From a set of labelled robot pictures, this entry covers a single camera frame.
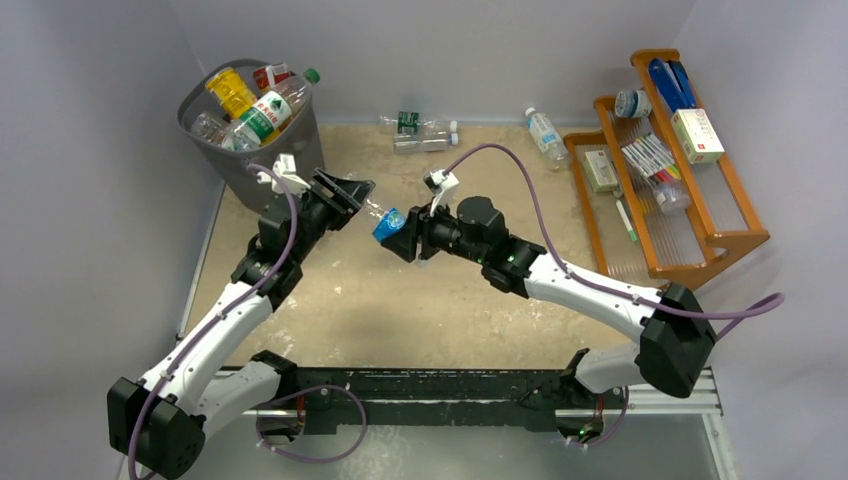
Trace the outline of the green white label bottle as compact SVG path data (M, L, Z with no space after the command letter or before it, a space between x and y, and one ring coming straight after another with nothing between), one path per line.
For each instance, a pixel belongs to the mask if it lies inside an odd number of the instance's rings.
M228 128L230 149L236 152L259 149L281 126L296 116L312 96L313 86L321 80L314 68L292 75L271 87Z

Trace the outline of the amber tea bottle red label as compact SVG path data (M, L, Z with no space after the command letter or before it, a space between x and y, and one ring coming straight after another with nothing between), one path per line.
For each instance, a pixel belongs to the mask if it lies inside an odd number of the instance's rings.
M286 63L268 64L252 72L252 78L262 94L292 75Z

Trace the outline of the clear bottle white cap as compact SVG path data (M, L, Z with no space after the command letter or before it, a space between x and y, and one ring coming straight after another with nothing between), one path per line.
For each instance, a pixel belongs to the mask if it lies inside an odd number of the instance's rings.
M190 126L189 132L212 145L231 150L232 139L228 135L228 127L215 114L209 111L201 112Z

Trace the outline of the yellow plastic bottle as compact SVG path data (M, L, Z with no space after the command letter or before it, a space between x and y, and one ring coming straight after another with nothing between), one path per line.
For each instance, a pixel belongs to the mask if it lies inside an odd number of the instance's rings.
M257 97L232 67L213 74L204 84L231 120L240 118L257 101Z

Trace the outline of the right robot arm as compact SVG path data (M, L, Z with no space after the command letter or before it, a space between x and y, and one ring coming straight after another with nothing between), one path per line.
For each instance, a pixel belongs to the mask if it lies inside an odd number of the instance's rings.
M568 264L510 233L487 197L466 198L455 213L447 207L414 207L408 214L392 209L373 235L408 263L440 252L469 260L501 292L566 307L630 339L628 346L572 358L561 392L576 407L614 387L641 383L687 398L717 342L690 289L675 283L663 290L640 287Z

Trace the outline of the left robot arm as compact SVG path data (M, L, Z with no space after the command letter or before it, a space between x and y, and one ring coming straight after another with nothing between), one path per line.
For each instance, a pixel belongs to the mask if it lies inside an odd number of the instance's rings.
M218 371L267 320L303 277L302 263L328 231L362 209L372 180L337 178L315 169L302 193L260 165L281 193L266 204L245 256L211 310L163 360L137 380L118 379L107 394L109 442L127 457L132 479L177 479L196 462L206 440L254 406L284 409L323 390L338 391L367 418L362 401L332 383L307 384L297 366L262 352L228 379Z

